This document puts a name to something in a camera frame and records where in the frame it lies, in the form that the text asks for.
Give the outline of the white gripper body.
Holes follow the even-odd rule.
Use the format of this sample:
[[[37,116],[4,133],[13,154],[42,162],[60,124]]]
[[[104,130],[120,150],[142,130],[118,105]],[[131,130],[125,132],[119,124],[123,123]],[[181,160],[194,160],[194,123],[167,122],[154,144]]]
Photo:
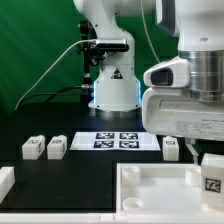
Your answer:
[[[224,141],[224,103],[192,100],[184,89],[148,88],[142,123],[151,134]]]

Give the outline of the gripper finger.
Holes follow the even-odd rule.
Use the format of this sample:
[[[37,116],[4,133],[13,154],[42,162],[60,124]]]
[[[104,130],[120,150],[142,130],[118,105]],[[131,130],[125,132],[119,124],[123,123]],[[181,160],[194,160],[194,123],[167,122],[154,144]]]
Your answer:
[[[195,140],[191,139],[191,138],[186,138],[185,139],[185,145],[186,145],[187,149],[190,151],[190,153],[192,154],[193,162],[195,164],[197,164],[198,163],[198,153],[197,153],[197,151],[194,147]]]

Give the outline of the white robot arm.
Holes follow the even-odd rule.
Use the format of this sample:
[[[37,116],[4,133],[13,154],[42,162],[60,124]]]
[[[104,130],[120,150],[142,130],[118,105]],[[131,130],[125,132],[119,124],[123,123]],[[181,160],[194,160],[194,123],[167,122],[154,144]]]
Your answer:
[[[73,0],[96,32],[100,64],[89,107],[104,116],[142,112],[156,135],[224,141],[224,0]],[[156,11],[157,24],[179,38],[178,55],[146,70],[140,91],[135,40],[116,22]]]

